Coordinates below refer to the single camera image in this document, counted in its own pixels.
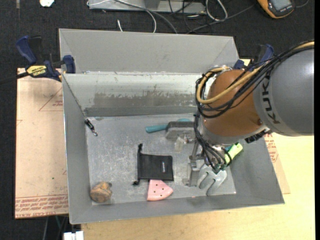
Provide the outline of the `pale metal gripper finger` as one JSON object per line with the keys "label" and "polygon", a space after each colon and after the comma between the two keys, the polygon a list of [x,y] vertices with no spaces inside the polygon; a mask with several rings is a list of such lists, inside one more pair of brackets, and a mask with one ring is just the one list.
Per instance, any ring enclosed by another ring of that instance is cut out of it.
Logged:
{"label": "pale metal gripper finger", "polygon": [[197,186],[199,174],[200,174],[200,167],[197,164],[197,159],[190,156],[189,162],[188,162],[188,186],[189,187]]}
{"label": "pale metal gripper finger", "polygon": [[194,143],[194,138],[190,135],[180,135],[177,137],[174,143],[174,150],[181,152],[186,144]]}

